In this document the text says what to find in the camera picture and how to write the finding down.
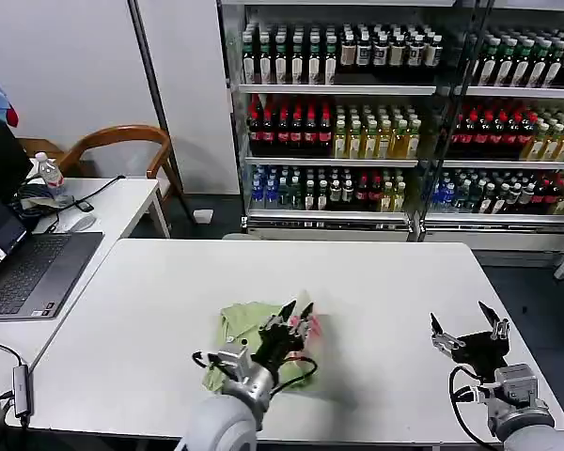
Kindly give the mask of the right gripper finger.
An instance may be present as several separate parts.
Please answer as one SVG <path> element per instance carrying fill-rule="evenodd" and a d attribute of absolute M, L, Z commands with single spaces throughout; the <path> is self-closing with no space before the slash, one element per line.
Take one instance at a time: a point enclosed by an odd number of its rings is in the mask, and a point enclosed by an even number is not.
<path fill-rule="evenodd" d="M 433 313 L 431 313 L 431 342 L 435 348 L 449 358 L 452 357 L 454 350 L 462 349 L 466 345 L 463 340 L 446 333 Z"/>
<path fill-rule="evenodd" d="M 507 340 L 509 338 L 509 321 L 501 319 L 496 312 L 483 302 L 478 303 L 480 310 L 492 327 L 492 340 Z"/>

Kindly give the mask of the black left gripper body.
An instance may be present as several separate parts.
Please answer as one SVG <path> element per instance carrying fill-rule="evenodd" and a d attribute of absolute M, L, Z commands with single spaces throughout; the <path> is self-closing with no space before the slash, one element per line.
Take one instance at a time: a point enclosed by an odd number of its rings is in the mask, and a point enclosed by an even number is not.
<path fill-rule="evenodd" d="M 282 365 L 291 352 L 300 351 L 305 339 L 286 323 L 270 324 L 258 330 L 260 345 L 252 356 L 259 365 Z"/>

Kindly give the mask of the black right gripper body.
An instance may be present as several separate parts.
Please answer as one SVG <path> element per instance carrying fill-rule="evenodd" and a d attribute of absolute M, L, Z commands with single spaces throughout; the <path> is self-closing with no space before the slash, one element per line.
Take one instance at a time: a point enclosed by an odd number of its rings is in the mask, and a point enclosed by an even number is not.
<path fill-rule="evenodd" d="M 459 341 L 461 344 L 451 351 L 452 360 L 470 365 L 481 381 L 495 381 L 496 369 L 507 365 L 508 338 L 493 332 L 480 332 L 461 336 Z"/>

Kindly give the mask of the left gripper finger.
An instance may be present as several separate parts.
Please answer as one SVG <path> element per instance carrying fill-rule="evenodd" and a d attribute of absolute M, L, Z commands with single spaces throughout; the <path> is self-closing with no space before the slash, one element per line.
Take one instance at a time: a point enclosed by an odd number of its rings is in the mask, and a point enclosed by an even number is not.
<path fill-rule="evenodd" d="M 306 339 L 310 329 L 314 303 L 309 303 L 298 316 L 294 325 L 291 327 L 291 334 L 296 338 Z"/>
<path fill-rule="evenodd" d="M 271 315 L 266 320 L 261 326 L 261 330 L 263 332 L 282 331 L 283 333 L 288 333 L 291 330 L 290 318 L 293 315 L 296 303 L 296 300 L 292 300 L 283 305 L 277 314 Z"/>

